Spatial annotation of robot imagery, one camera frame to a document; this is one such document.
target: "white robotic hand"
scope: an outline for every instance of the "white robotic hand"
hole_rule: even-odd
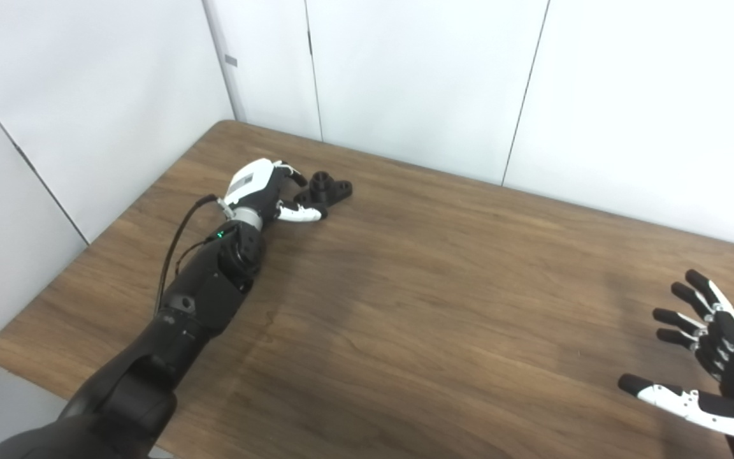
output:
[[[656,336],[689,349],[699,364],[719,381],[721,395],[658,384],[624,374],[619,388],[641,401],[660,407],[687,421],[726,435],[734,456],[734,307],[713,282],[695,270],[672,285],[673,294],[696,311],[703,322],[676,311],[656,308],[653,319],[678,330],[660,328]]]
[[[303,222],[327,217],[324,206],[282,200],[280,191],[287,178],[299,186],[308,185],[305,177],[288,163],[257,159],[234,174],[225,197],[218,203],[229,220],[247,221],[258,230],[274,219]]]

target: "cable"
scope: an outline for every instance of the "cable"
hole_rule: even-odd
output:
[[[177,247],[177,241],[180,240],[180,235],[183,233],[183,230],[186,228],[186,224],[189,223],[189,219],[192,218],[192,215],[200,207],[205,206],[208,203],[212,203],[213,201],[216,201],[217,197],[213,194],[207,194],[206,196],[203,196],[198,200],[192,208],[189,209],[188,212],[186,212],[186,216],[183,217],[183,221],[180,222],[180,227],[178,227],[177,232],[175,232],[175,237],[171,239],[171,245],[169,245],[169,251],[166,253],[166,258],[163,259],[163,270],[161,270],[161,279],[160,283],[157,285],[157,301],[155,302],[155,314],[157,314],[157,311],[160,311],[161,303],[163,302],[163,287],[166,287],[166,273],[169,271],[169,264],[171,263],[171,256],[175,253],[175,247]]]
[[[180,258],[178,258],[175,262],[175,276],[180,274],[180,262],[183,261],[184,258],[186,258],[186,255],[189,255],[189,252],[192,252],[192,250],[201,247],[204,244],[206,244],[206,241],[200,241],[197,244],[193,244],[192,247],[187,248],[183,253],[180,254]]]

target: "wooden table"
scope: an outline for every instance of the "wooden table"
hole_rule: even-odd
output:
[[[715,390],[650,311],[687,268],[734,300],[734,245],[221,122],[0,333],[0,366],[69,398],[143,329],[201,195],[259,157],[351,180],[326,221],[275,224],[261,277],[187,375],[160,445],[231,457],[729,457],[621,393]],[[220,221],[201,210],[180,248]]]

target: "robot finger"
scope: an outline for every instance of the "robot finger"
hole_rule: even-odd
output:
[[[653,381],[624,374],[619,388],[643,402],[660,407],[696,425],[734,436],[734,400],[681,386],[656,384]]]
[[[296,185],[298,186],[307,186],[308,185],[308,179],[302,175],[301,172],[297,171],[297,169],[294,169],[293,166],[286,163],[285,161],[274,161],[273,166],[276,169],[281,169],[285,172],[285,177],[288,177],[289,179],[293,180]]]
[[[688,270],[687,273],[684,274],[684,278],[687,279],[687,282],[701,293],[702,296],[704,296],[707,305],[710,305],[711,309],[714,309],[716,307],[716,303],[720,303],[722,298],[723,300],[726,300],[723,293],[721,293],[721,291],[717,289],[716,285],[713,284],[710,279],[706,278],[704,274],[699,273],[696,270]]]
[[[694,337],[702,332],[706,332],[703,323],[672,310],[655,308],[653,310],[653,319],[667,325],[678,326],[682,332]]]
[[[705,322],[710,322],[713,316],[713,308],[710,303],[707,302],[704,295],[691,289],[690,287],[681,284],[681,282],[673,282],[670,286],[670,291],[679,299],[684,300],[690,306],[693,306],[693,310],[696,311],[698,317]]]
[[[682,346],[684,349],[688,349],[688,351],[696,351],[696,348],[698,347],[698,339],[681,330],[659,328],[656,330],[656,338],[661,342]]]
[[[685,274],[685,279],[687,279],[687,282],[690,282],[690,285],[693,285],[693,287],[696,288],[696,294],[701,294],[700,299],[705,300],[706,305],[708,305],[708,308],[712,311],[710,320],[706,321],[712,322],[716,320],[717,315],[722,316],[721,328],[723,335],[726,336],[730,342],[734,342],[734,307],[732,306],[732,303],[729,302],[729,299],[726,298],[725,294],[723,294],[721,289],[718,288],[713,281],[706,278],[706,276],[696,270],[688,270]]]
[[[327,217],[327,209],[324,207],[304,207],[293,201],[278,201],[277,219],[283,221],[318,221]]]

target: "robotic arm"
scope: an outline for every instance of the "robotic arm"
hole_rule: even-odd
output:
[[[315,179],[320,174],[314,175],[312,189],[323,185]],[[82,384],[57,421],[1,442],[0,459],[147,457],[175,412],[178,384],[209,340],[225,330],[253,287],[265,247],[263,230],[274,220],[327,217],[324,204],[330,203],[304,198],[311,203],[304,206],[282,200],[285,179],[308,185],[287,163],[259,159],[234,175],[224,198],[209,195],[198,201],[169,248],[149,325]],[[163,291],[169,260],[187,220],[212,201],[227,221],[196,244],[198,252]]]
[[[678,330],[660,328],[656,336],[662,342],[693,352],[698,363],[719,383],[721,395],[687,391],[631,374],[619,378],[619,388],[641,401],[722,433],[734,456],[734,307],[710,279],[697,271],[687,271],[685,279],[693,287],[676,282],[673,294],[690,304],[702,322],[657,308],[653,310],[653,319]]]

